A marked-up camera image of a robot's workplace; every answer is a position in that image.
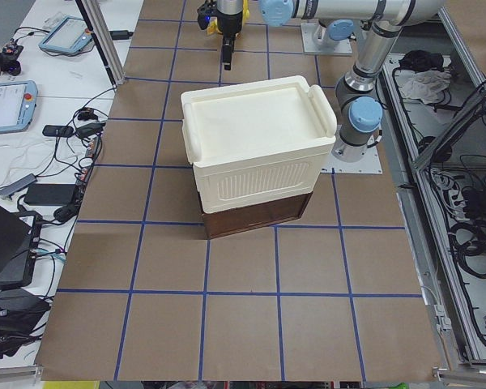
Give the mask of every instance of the tiled surface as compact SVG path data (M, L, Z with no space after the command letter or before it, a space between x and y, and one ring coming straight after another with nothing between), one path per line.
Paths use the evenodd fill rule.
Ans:
M387 173L323 174L299 220L206 240L180 95L304 75L337 110L352 58L303 55L298 21L268 28L250 0L222 71L220 36L197 29L197 7L143 5L42 344L44 379L430 379L438 360Z

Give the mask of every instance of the blue and white tablet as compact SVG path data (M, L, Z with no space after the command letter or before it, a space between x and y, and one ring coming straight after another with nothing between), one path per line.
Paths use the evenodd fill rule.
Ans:
M43 51L77 55L92 40L87 24L80 18L67 16L38 45Z
M27 129L37 96L38 88L34 81L0 83L0 134Z

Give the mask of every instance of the blue joint cap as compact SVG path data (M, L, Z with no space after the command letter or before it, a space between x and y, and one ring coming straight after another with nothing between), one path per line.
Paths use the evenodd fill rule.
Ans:
M327 33L333 41L343 41L353 33L354 27L352 20L339 19L328 26Z
M293 0L259 0L261 16L272 27L287 23L293 14Z
M359 97L349 108L349 122L357 131L365 134L375 131L382 117L382 106L371 97Z

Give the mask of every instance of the brown base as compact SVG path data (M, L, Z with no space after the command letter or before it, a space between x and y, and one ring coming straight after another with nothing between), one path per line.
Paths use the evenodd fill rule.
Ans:
M202 209L207 238L224 237L270 224L299 219L305 211L312 193L215 213L205 213Z

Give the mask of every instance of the white plastic bin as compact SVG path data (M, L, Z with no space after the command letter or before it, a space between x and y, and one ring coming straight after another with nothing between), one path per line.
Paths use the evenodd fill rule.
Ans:
M301 76L185 92L181 103L205 213L311 192L335 142L333 109Z

